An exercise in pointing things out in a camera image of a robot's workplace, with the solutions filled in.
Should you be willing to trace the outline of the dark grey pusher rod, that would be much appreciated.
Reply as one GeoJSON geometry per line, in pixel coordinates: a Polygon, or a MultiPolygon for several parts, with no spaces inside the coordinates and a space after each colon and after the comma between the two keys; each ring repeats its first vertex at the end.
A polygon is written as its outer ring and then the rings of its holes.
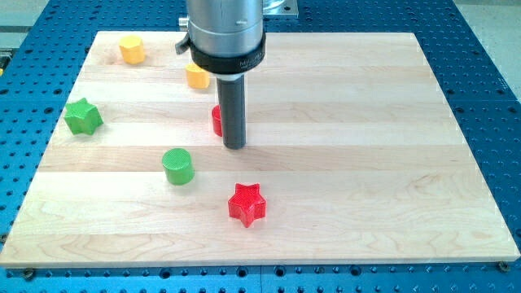
{"type": "Polygon", "coordinates": [[[238,150],[246,144],[244,75],[216,75],[224,145],[238,150]]]}

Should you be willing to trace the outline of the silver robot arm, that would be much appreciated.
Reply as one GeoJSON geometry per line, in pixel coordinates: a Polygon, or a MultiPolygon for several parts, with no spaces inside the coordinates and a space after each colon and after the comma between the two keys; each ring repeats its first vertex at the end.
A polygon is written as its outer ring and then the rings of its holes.
{"type": "Polygon", "coordinates": [[[221,131],[225,147],[246,145],[245,73],[265,57],[266,35],[261,0],[187,0],[187,33],[175,45],[189,51],[200,68],[217,79],[221,131]]]}

